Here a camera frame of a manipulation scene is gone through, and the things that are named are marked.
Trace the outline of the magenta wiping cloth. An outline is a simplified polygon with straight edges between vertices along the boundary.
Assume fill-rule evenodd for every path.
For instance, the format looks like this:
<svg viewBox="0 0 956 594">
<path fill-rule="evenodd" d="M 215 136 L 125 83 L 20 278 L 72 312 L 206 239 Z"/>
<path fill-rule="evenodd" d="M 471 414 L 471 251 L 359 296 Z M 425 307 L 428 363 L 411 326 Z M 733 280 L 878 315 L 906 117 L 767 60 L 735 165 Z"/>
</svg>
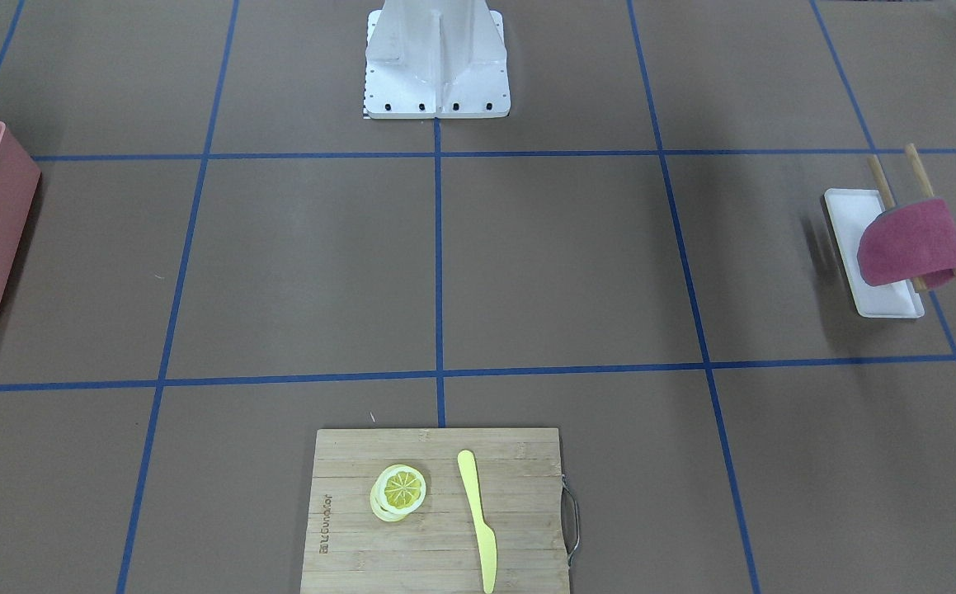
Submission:
<svg viewBox="0 0 956 594">
<path fill-rule="evenodd" d="M 929 289 L 953 280 L 956 222 L 945 199 L 930 198 L 878 215 L 859 238 L 859 274 L 867 285 L 921 276 Z"/>
</svg>

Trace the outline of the yellow lemon slice toy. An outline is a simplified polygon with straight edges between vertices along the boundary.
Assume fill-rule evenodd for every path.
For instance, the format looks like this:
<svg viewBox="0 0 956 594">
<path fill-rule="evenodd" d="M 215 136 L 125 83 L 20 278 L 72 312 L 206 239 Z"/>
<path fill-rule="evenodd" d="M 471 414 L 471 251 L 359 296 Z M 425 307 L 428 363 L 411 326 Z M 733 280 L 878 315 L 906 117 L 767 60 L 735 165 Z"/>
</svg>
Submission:
<svg viewBox="0 0 956 594">
<path fill-rule="evenodd" d="M 383 522 L 398 522 L 425 501 L 427 481 L 420 470 L 406 464 L 384 469 L 370 489 L 370 510 Z"/>
</svg>

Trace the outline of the yellow plastic knife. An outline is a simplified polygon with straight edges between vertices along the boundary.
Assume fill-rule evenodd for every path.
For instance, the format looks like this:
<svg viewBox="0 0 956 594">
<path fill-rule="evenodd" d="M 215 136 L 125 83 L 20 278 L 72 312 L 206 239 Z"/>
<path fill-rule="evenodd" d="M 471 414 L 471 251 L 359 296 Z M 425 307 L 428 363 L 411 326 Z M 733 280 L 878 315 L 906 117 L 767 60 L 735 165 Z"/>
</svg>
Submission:
<svg viewBox="0 0 956 594">
<path fill-rule="evenodd" d="M 482 590 L 483 593 L 493 593 L 497 583 L 497 573 L 499 573 L 499 548 L 496 534 L 485 520 L 480 474 L 478 474 L 474 453 L 469 449 L 462 449 L 456 455 L 456 465 L 461 474 L 471 519 L 473 519 L 475 541 L 477 541 L 478 557 L 480 557 Z"/>
</svg>

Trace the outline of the bamboo cutting board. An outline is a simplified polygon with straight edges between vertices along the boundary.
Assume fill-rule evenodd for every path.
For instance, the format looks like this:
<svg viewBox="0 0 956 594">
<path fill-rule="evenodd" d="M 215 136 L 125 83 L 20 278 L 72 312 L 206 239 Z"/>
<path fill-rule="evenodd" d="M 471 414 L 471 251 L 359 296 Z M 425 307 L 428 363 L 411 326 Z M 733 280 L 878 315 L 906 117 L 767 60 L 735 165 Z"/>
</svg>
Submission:
<svg viewBox="0 0 956 594">
<path fill-rule="evenodd" d="M 456 455 L 477 460 L 486 522 L 499 548 L 493 593 L 567 593 L 562 456 L 554 428 L 322 429 L 317 432 L 304 593 L 483 593 L 480 557 Z M 402 521 L 370 510 L 384 469 L 427 481 Z"/>
</svg>

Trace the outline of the wooden rack stick near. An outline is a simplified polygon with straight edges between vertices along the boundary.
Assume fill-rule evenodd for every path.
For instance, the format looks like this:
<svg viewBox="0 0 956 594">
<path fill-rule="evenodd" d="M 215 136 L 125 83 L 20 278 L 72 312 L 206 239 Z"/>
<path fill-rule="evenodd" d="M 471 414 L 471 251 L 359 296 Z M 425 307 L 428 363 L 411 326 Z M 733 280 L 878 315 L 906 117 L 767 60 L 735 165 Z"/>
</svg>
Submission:
<svg viewBox="0 0 956 594">
<path fill-rule="evenodd" d="M 874 181 L 876 182 L 878 198 L 883 206 L 883 212 L 888 213 L 888 211 L 896 207 L 896 202 L 895 198 L 893 198 L 892 191 L 890 191 L 888 178 L 886 177 L 883 166 L 880 162 L 880 159 L 878 159 L 877 154 L 867 155 L 867 164 L 869 165 L 870 172 L 873 174 Z M 912 277 L 910 282 L 912 289 L 914 289 L 916 292 L 929 292 L 929 286 L 927 286 L 923 277 Z"/>
</svg>

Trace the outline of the wooden rack stick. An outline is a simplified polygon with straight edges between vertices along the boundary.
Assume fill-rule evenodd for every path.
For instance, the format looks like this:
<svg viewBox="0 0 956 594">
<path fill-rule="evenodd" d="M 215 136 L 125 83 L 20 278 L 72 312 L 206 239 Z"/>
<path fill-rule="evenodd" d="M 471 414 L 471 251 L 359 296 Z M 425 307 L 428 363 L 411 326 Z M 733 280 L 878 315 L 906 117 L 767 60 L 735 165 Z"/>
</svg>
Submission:
<svg viewBox="0 0 956 594">
<path fill-rule="evenodd" d="M 869 165 L 870 172 L 873 174 L 874 181 L 876 182 L 878 198 L 883 206 L 883 212 L 888 213 L 888 211 L 896 207 L 896 202 L 895 198 L 893 198 L 892 191 L 890 191 L 888 178 L 886 177 L 883 166 L 880 162 L 880 159 L 878 159 L 877 154 L 867 155 L 867 164 Z M 912 277 L 910 282 L 912 289 L 914 289 L 916 292 L 929 292 L 929 286 L 927 286 L 923 277 Z"/>
<path fill-rule="evenodd" d="M 916 180 L 919 183 L 921 192 L 923 193 L 924 198 L 930 199 L 936 196 L 933 186 L 930 183 L 929 173 L 927 173 L 923 162 L 921 161 L 920 154 L 914 143 L 908 143 L 904 147 L 904 154 L 907 155 L 908 161 L 911 163 L 912 171 L 916 176 Z M 952 276 L 956 280 L 956 268 L 952 270 Z"/>
</svg>

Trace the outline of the wooden rack stick far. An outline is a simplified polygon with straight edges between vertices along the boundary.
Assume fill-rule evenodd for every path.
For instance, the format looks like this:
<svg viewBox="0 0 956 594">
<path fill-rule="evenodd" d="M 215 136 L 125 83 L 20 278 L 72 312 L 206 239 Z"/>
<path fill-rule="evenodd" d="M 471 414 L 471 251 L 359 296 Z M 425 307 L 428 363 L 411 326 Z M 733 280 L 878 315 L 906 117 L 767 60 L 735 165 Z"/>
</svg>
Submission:
<svg viewBox="0 0 956 594">
<path fill-rule="evenodd" d="M 908 161 L 911 163 L 912 171 L 916 176 L 916 180 L 919 183 L 921 192 L 923 193 L 924 198 L 930 199 L 936 196 L 933 186 L 930 183 L 929 173 L 927 173 L 923 162 L 921 161 L 920 154 L 914 143 L 908 143 L 904 147 L 904 154 L 907 155 Z M 956 268 L 952 270 L 952 276 L 956 280 Z"/>
</svg>

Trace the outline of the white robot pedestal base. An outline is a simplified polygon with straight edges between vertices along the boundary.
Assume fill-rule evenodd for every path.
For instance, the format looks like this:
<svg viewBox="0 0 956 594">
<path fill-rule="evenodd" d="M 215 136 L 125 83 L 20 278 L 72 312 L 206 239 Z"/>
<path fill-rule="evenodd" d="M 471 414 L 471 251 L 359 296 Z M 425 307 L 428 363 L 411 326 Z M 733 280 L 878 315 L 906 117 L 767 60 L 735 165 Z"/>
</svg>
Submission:
<svg viewBox="0 0 956 594">
<path fill-rule="evenodd" d="M 367 118 L 511 113 L 505 22 L 485 1 L 387 1 L 369 12 L 365 41 Z"/>
</svg>

